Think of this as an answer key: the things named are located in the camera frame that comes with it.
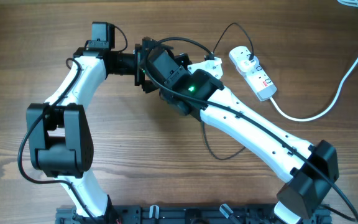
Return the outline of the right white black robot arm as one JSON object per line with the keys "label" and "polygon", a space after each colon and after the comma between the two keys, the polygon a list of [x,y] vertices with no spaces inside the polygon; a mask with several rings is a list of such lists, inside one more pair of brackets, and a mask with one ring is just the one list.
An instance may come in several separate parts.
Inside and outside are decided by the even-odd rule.
{"label": "right white black robot arm", "polygon": [[160,87],[162,98],[179,112],[191,114],[241,143],[283,181],[275,215],[285,223],[310,219],[339,177],[336,149],[313,145],[280,129],[248,106],[220,80],[222,60],[206,57],[191,63],[157,48],[142,59],[142,69]]}

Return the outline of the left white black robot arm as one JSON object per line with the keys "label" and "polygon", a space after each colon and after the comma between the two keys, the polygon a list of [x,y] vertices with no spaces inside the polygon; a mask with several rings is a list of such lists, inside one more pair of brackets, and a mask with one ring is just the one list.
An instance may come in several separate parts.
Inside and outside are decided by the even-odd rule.
{"label": "left white black robot arm", "polygon": [[35,184],[60,184],[75,204],[74,220],[80,223],[117,223],[119,214],[110,196],[91,170],[94,144],[86,118],[96,90],[108,75],[133,75],[142,84],[140,60],[157,45],[143,39],[133,54],[115,50],[120,28],[93,22],[91,38],[66,60],[70,69],[63,83],[43,103],[26,111],[27,132],[19,146],[19,172]]}

